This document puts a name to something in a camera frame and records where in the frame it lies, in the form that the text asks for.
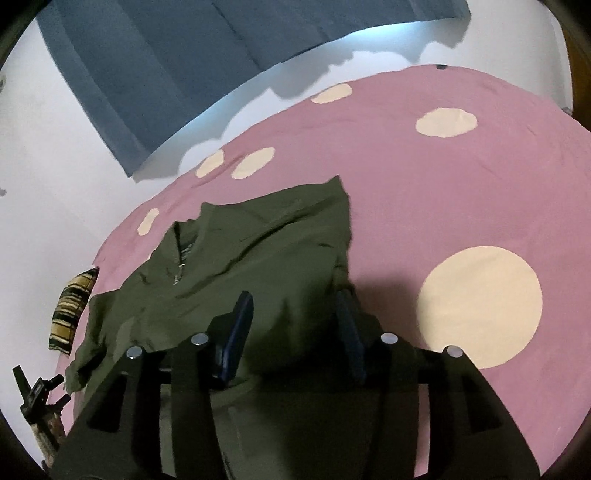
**olive green jacket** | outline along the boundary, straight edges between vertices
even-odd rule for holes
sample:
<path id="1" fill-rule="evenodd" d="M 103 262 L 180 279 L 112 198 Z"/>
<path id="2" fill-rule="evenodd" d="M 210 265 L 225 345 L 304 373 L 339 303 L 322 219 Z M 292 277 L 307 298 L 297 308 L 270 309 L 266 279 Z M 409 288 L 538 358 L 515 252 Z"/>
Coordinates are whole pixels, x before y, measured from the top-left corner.
<path id="1" fill-rule="evenodd" d="M 254 297 L 237 382 L 302 358 L 327 329 L 333 293 L 348 286 L 349 199 L 340 179 L 235 205 L 202 205 L 175 222 L 119 290 L 94 296 L 86 336 L 66 370 L 85 402 L 132 345 L 169 349 Z M 181 251 L 192 245 L 184 261 Z"/>

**white wall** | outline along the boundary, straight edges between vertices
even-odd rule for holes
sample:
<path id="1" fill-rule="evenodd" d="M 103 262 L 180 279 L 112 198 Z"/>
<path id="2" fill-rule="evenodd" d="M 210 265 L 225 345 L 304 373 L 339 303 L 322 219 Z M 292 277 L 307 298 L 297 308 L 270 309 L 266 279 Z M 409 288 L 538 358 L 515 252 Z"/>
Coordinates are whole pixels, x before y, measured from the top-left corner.
<path id="1" fill-rule="evenodd" d="M 36 23 L 2 72 L 0 93 L 0 408 L 41 455 L 18 406 L 11 369 L 53 375 L 51 313 L 64 283 L 136 206 L 249 126 L 324 88 L 412 64 L 488 72 L 572 107 L 560 27 L 537 0 L 468 0 L 470 22 L 379 27 L 309 51 L 244 84 L 125 177 L 53 63 Z"/>

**pink bedsheet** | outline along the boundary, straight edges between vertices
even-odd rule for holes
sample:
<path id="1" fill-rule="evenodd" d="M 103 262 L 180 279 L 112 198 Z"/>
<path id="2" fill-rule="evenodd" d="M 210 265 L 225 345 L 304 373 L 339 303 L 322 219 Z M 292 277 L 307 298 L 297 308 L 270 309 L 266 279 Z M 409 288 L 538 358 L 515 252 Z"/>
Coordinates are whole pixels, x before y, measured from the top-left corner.
<path id="1" fill-rule="evenodd" d="M 449 256 L 494 245 L 536 272 L 543 312 L 534 337 L 483 373 L 546 470 L 591 407 L 591 133 L 549 100 L 469 69 L 412 67 L 348 85 L 350 95 L 305 100 L 250 128 L 224 146 L 221 166 L 181 176 L 133 211 L 96 256 L 94 293 L 118 288 L 171 222 L 198 217 L 202 202 L 340 175 L 352 206 L 351 279 L 365 308 L 417 345 L 415 298 Z M 418 133 L 417 119 L 437 108 L 462 109 L 478 126 L 450 138 Z M 246 155 L 267 147 L 269 163 L 232 178 Z M 149 233 L 138 235 L 155 208 Z M 74 349 L 86 321 L 87 312 Z M 69 428 L 71 406 L 64 421 Z"/>

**black metal bracket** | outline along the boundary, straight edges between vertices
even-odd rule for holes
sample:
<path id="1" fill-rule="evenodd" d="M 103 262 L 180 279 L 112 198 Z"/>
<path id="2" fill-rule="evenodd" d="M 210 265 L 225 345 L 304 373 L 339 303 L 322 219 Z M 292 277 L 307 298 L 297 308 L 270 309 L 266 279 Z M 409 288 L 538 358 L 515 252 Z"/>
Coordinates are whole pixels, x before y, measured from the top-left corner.
<path id="1" fill-rule="evenodd" d="M 213 423 L 210 390 L 234 378 L 252 324 L 248 292 L 207 332 L 148 353 L 130 347 L 76 420 L 56 457 L 54 480 L 164 480 L 160 462 L 160 389 L 171 385 L 177 479 L 227 480 Z"/>
<path id="2" fill-rule="evenodd" d="M 513 418 L 468 356 L 415 348 L 384 332 L 351 291 L 337 293 L 339 332 L 358 383 L 382 387 L 382 406 L 364 480 L 414 477 L 418 385 L 429 387 L 430 454 L 423 480 L 539 479 Z"/>
<path id="3" fill-rule="evenodd" d="M 162 473 L 158 424 L 160 388 L 170 384 L 176 478 L 228 480 L 209 395 L 234 378 L 253 312 L 252 296 L 244 292 L 231 313 L 176 348 L 130 347 L 76 420 L 51 477 L 172 478 Z M 431 432 L 429 469 L 421 479 L 540 478 L 519 428 L 460 348 L 431 352 L 384 332 L 349 290 L 337 293 L 336 319 L 352 378 L 381 391 L 363 480 L 414 477 L 419 384 L 429 388 Z"/>
<path id="4" fill-rule="evenodd" d="M 21 413 L 29 425 L 36 425 L 43 436 L 49 442 L 49 449 L 55 455 L 60 448 L 60 443 L 51 431 L 47 423 L 51 414 L 61 415 L 61 411 L 70 401 L 69 395 L 64 395 L 53 405 L 47 404 L 49 393 L 57 388 L 64 381 L 64 377 L 56 375 L 51 380 L 39 378 L 33 388 L 29 385 L 27 377 L 20 365 L 12 369 L 14 378 L 17 381 L 18 389 L 21 393 L 23 404 Z"/>

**jacket sleeve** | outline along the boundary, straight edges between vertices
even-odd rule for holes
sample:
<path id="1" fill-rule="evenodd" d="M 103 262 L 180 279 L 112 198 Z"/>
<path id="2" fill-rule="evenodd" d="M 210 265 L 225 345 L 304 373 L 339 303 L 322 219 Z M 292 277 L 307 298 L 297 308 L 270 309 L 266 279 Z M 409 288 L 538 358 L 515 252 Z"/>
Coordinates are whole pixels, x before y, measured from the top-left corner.
<path id="1" fill-rule="evenodd" d="M 66 368 L 66 391 L 69 394 L 86 386 L 93 370 L 106 355 L 103 323 L 109 316 L 116 292 L 100 293 L 90 299 L 84 341 L 78 347 L 74 361 Z"/>

